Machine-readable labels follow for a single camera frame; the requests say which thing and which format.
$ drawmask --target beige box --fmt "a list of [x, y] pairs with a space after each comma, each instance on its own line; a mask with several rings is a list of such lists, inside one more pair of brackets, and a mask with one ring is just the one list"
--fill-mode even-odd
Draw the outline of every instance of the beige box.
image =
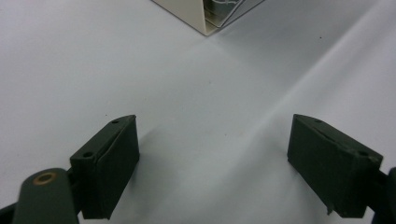
[[249, 10], [257, 6], [263, 0], [240, 0], [230, 14], [221, 21], [211, 18], [205, 11], [204, 0], [153, 0], [188, 25], [201, 32], [203, 35], [211, 35], [218, 29], [230, 24]]

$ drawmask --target white surface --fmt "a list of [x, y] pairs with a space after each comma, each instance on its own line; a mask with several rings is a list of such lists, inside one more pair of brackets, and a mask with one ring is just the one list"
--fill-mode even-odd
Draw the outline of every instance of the white surface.
[[266, 0], [209, 38], [149, 0], [0, 2], [0, 206], [137, 115], [110, 221], [370, 223], [326, 215], [287, 163], [292, 114], [396, 165], [396, 2]]

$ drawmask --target black mechanical part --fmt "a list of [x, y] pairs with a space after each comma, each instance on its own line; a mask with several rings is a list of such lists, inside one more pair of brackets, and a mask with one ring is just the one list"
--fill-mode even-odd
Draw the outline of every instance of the black mechanical part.
[[66, 171], [48, 169], [27, 178], [12, 223], [77, 224]]
[[322, 120], [294, 115], [288, 158], [329, 214], [363, 217], [370, 206], [373, 223], [396, 223], [396, 171], [379, 171], [380, 154]]
[[78, 223], [80, 211], [84, 218], [110, 218], [139, 161], [135, 118], [110, 121], [70, 158], [67, 172], [26, 179], [19, 201], [0, 210], [0, 223]]

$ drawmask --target white tablecloth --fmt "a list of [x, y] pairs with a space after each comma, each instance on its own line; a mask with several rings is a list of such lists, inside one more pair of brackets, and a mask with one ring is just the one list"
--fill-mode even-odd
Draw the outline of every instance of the white tablecloth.
[[204, 37], [149, 0], [0, 1], [0, 207], [112, 119], [141, 160], [81, 223], [370, 223], [326, 215], [287, 162], [292, 115], [396, 166], [396, 2], [267, 0]]

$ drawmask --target open box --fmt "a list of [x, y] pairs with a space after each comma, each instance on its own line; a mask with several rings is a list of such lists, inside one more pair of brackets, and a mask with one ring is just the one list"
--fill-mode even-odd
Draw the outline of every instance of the open box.
[[235, 21], [263, 0], [153, 0], [203, 35]]

